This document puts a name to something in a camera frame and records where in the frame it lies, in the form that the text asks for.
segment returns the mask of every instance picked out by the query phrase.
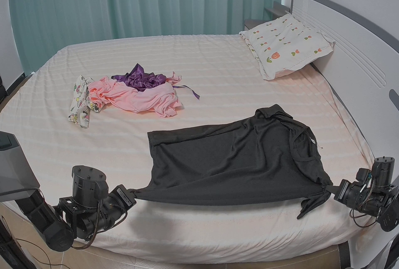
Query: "floral pillowcase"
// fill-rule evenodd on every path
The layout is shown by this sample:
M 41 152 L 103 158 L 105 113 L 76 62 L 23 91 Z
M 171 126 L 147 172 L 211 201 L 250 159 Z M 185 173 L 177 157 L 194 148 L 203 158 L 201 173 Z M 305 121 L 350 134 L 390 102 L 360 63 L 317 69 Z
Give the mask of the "floral pillowcase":
M 332 41 L 286 14 L 240 32 L 259 62 L 264 79 L 288 75 L 333 51 Z

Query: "pillowcase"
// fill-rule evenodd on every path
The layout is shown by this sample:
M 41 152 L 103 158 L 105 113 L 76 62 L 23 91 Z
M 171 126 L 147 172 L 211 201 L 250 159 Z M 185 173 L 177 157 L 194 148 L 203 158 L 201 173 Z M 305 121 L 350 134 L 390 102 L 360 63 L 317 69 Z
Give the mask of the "pillowcase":
M 291 14 L 240 32 L 259 62 L 264 79 L 272 80 L 303 68 L 333 51 L 333 41 L 306 27 Z

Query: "black garment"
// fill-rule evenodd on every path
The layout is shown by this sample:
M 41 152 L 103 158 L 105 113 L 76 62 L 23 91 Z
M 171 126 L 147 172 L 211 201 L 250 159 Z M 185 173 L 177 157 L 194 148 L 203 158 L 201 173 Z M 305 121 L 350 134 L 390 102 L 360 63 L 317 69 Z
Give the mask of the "black garment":
M 149 132 L 148 139 L 152 179 L 134 192 L 138 199 L 221 206 L 306 197 L 299 219 L 330 196 L 314 134 L 278 105 L 230 124 Z

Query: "bed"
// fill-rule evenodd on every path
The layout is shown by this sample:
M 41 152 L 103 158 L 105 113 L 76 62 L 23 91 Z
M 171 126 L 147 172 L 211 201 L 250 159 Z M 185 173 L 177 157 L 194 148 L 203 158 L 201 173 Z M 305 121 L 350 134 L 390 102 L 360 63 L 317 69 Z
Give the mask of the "bed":
M 79 75 L 97 80 L 129 72 L 137 62 L 146 72 L 182 75 L 181 83 L 201 95 L 200 100 L 179 89 L 183 109 L 174 117 L 107 105 L 91 114 L 88 129 L 68 122 Z M 360 167 L 371 167 L 373 155 L 365 138 L 323 75 L 309 64 L 264 81 L 239 35 L 140 37 L 65 47 L 7 103 L 0 130 L 17 136 L 46 201 L 56 205 L 71 192 L 74 165 L 102 170 L 110 188 L 120 183 L 145 187 L 152 168 L 147 132 L 229 123 L 273 104 L 311 127 L 334 184 L 353 179 Z M 13 203 L 7 206 L 21 214 Z M 138 200 L 127 220 L 98 235 L 93 245 L 172 263 L 258 262 L 311 253 L 359 232 L 347 207 L 332 197 L 297 220 L 299 211 L 300 200 L 245 206 Z

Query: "wooden floor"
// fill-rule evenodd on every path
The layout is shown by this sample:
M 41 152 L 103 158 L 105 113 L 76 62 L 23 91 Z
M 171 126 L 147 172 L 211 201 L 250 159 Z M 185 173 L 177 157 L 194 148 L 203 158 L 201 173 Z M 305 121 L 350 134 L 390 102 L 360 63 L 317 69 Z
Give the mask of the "wooden floor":
M 20 86 L 18 86 L 17 89 L 0 104 L 0 111 L 28 79 L 29 77 L 26 78 Z M 340 269 L 340 255 L 337 245 L 330 246 L 308 255 L 276 262 L 224 263 L 217 265 L 187 265 L 152 262 L 96 247 L 89 247 L 86 250 L 75 250 L 71 248 L 66 252 L 55 252 L 47 247 L 30 222 L 26 221 L 1 203 L 0 215 L 6 219 L 14 237 L 30 241 L 42 247 L 49 256 L 53 268 L 67 269 L 65 266 L 55 266 L 55 264 L 64 264 L 69 266 L 71 269 Z M 48 262 L 46 255 L 38 247 L 27 242 L 20 242 L 20 244 L 41 262 Z M 49 268 L 48 265 L 41 266 L 43 269 Z M 1 257 L 0 268 L 8 268 L 7 264 Z

